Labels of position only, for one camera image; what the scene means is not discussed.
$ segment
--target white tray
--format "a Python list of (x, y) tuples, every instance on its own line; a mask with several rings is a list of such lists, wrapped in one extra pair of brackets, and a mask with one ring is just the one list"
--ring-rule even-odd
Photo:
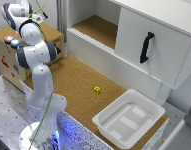
[(92, 120), (113, 144), (130, 149), (164, 113), (164, 108), (131, 89)]

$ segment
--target small yellow object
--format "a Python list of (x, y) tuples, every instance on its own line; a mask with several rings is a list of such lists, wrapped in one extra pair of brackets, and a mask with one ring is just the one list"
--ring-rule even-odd
[(96, 86), (96, 87), (94, 88), (94, 92), (95, 92), (96, 94), (101, 93), (101, 88), (98, 87), (98, 86)]

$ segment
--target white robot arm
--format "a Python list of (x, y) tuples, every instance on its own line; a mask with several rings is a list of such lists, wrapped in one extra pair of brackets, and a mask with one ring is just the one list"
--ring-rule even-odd
[(27, 95), (26, 101), (29, 105), (42, 109), (43, 120), (39, 131), (36, 129), (30, 139), (33, 140), (38, 132), (34, 147), (44, 149), (43, 143), (51, 139), (57, 131), (57, 113), (67, 106), (65, 97), (53, 94), (52, 74), (49, 67), (44, 64), (56, 59), (57, 49), (51, 42), (42, 40), (40, 26), (32, 19), (28, 19), (29, 14), (32, 13), (32, 6), (27, 0), (21, 0), (20, 4), (4, 4), (1, 11), (10, 27), (19, 32), (22, 39), (30, 45), (17, 50), (16, 60), (21, 67), (32, 71), (34, 90)]

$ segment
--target brown box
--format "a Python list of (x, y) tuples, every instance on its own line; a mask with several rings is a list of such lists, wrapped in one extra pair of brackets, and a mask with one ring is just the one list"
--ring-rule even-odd
[[(61, 53), (57, 55), (54, 62), (62, 59), (64, 57), (64, 35), (45, 23), (41, 23), (40, 26), (46, 34), (47, 40), (54, 43), (61, 50)], [(9, 27), (0, 29), (0, 71), (4, 77), (23, 91), (23, 87), (21, 86), (19, 79), (22, 81), (26, 80), (31, 76), (31, 71), (30, 69), (26, 70), (19, 66), (15, 58), (16, 49), (5, 44), (4, 39), (7, 35), (12, 35), (15, 39), (20, 40), (21, 44), (26, 45), (19, 34), (14, 30)]]

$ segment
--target cabinet door handle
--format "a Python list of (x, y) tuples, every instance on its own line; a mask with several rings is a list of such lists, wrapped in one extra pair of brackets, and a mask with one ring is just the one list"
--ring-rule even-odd
[(146, 62), (148, 60), (148, 57), (146, 57), (146, 53), (148, 50), (148, 45), (149, 45), (149, 40), (152, 39), (155, 35), (151, 32), (148, 32), (148, 36), (146, 37), (145, 41), (144, 41), (144, 45), (142, 48), (142, 53), (141, 53), (141, 57), (140, 57), (140, 63), (143, 64), (144, 62)]

